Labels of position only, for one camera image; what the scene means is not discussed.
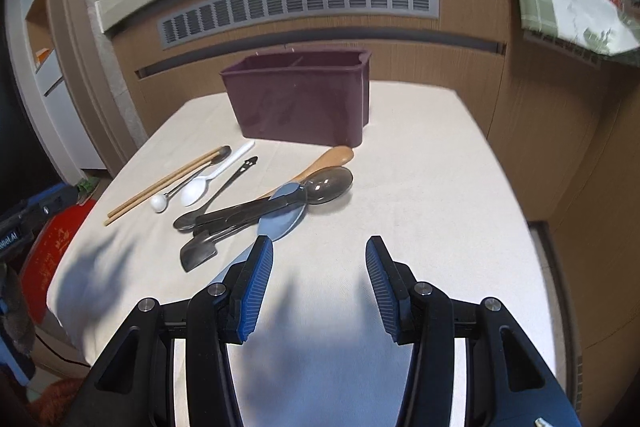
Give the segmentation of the dark metal shovel spoon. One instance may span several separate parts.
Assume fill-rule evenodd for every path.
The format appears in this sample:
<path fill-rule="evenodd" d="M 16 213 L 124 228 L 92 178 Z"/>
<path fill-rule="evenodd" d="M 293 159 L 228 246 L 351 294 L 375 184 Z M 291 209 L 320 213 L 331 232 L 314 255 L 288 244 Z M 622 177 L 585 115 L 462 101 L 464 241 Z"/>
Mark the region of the dark metal shovel spoon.
<path fill-rule="evenodd" d="M 215 257 L 218 243 L 245 230 L 251 225 L 254 225 L 254 221 L 244 223 L 244 225 L 232 225 L 232 227 L 215 234 L 202 232 L 193 237 L 193 239 L 180 249 L 180 263 L 183 271 L 190 272 L 208 259 Z"/>

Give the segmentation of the blue plastic spoon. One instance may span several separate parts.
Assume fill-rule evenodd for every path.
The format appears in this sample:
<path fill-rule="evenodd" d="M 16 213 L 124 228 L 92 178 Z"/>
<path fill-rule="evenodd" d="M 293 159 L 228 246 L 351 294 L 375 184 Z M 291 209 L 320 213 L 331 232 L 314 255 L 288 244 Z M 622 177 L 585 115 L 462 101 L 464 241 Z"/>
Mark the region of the blue plastic spoon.
<path fill-rule="evenodd" d="M 304 202 L 294 202 L 294 204 L 288 205 L 288 207 L 267 213 L 258 220 L 257 235 L 268 236 L 272 243 L 278 239 L 282 239 L 283 236 L 290 233 L 296 227 L 297 223 L 302 220 L 306 208 L 307 205 Z M 245 261 L 252 248 L 253 244 L 248 245 L 244 251 L 241 251 L 230 261 L 210 283 L 222 283 L 232 265 Z"/>

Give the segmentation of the white plastic spoon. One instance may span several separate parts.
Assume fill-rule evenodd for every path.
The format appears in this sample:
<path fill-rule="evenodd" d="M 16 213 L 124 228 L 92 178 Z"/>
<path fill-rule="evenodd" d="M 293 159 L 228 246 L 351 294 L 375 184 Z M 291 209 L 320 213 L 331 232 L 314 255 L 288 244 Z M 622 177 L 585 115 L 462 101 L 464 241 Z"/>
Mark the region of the white plastic spoon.
<path fill-rule="evenodd" d="M 254 140 L 248 140 L 241 145 L 237 150 L 234 150 L 226 161 L 221 162 L 212 172 L 214 173 L 214 179 L 218 178 L 221 173 L 225 172 L 231 167 L 235 161 L 241 159 L 246 153 L 248 153 L 255 145 Z M 189 207 L 195 204 L 207 191 L 208 184 L 213 179 L 206 179 L 201 176 L 200 179 L 196 179 L 193 183 L 187 185 L 180 194 L 180 202 L 184 207 Z"/>

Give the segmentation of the smoky translucent plastic spoon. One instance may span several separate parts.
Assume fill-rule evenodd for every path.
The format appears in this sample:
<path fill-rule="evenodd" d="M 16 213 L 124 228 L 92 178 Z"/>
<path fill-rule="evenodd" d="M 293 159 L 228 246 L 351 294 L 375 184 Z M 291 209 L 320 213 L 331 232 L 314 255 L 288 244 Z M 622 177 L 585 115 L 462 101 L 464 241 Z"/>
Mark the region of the smoky translucent plastic spoon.
<path fill-rule="evenodd" d="M 193 235 L 202 232 L 216 234 L 235 225 L 246 225 L 267 213 L 292 205 L 321 205 L 331 202 L 346 193 L 352 186 L 352 181 L 354 176 L 346 167 L 321 169 L 308 176 L 302 184 L 294 184 L 293 190 L 286 190 L 284 195 L 273 195 L 273 198 L 256 199 L 236 207 L 205 213 L 195 220 Z"/>

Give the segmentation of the wooden spoon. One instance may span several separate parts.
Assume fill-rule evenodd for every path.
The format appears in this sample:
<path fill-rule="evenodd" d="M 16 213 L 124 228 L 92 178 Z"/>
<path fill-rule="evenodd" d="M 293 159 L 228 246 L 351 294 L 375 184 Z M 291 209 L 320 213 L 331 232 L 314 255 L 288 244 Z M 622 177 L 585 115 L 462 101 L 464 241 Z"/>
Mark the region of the wooden spoon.
<path fill-rule="evenodd" d="M 346 165 L 354 156 L 354 151 L 346 145 L 330 148 L 291 180 L 293 191 L 281 198 L 287 202 L 306 202 L 309 205 L 338 199 L 352 187 L 354 176 Z"/>

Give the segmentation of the maroon plastic utensil caddy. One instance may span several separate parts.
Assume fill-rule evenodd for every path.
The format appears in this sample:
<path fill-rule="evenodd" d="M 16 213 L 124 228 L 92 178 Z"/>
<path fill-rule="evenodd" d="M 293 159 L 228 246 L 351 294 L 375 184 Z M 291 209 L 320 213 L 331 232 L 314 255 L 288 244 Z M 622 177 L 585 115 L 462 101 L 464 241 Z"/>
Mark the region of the maroon plastic utensil caddy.
<path fill-rule="evenodd" d="M 269 52 L 220 77 L 247 138 L 355 148 L 369 124 L 370 58 L 358 48 Z"/>

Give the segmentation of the red mat on floor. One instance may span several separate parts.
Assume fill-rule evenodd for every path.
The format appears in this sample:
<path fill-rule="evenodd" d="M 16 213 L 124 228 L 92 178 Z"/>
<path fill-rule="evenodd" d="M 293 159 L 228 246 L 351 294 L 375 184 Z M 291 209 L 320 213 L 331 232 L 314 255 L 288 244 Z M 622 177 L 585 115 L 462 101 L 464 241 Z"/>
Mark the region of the red mat on floor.
<path fill-rule="evenodd" d="M 89 198 L 54 216 L 38 235 L 21 269 L 20 281 L 32 321 L 41 324 L 47 314 L 47 292 L 70 242 L 96 201 Z"/>

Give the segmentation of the grey ventilation grille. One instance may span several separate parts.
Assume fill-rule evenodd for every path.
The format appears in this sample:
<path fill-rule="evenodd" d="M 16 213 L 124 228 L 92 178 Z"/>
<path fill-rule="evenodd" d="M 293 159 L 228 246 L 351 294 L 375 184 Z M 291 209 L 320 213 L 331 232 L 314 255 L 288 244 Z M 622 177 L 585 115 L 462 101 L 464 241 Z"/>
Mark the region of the grey ventilation grille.
<path fill-rule="evenodd" d="M 262 23 L 330 15 L 439 17 L 439 0 L 201 0 L 157 21 L 160 46 L 175 46 Z"/>

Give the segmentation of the green checked cloth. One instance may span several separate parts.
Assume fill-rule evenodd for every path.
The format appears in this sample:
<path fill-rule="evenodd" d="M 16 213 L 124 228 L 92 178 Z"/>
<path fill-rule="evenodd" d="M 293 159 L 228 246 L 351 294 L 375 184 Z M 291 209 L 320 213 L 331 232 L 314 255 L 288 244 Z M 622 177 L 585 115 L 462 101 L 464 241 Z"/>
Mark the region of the green checked cloth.
<path fill-rule="evenodd" d="M 610 0 L 518 0 L 522 27 L 594 54 L 639 54 L 639 23 Z"/>

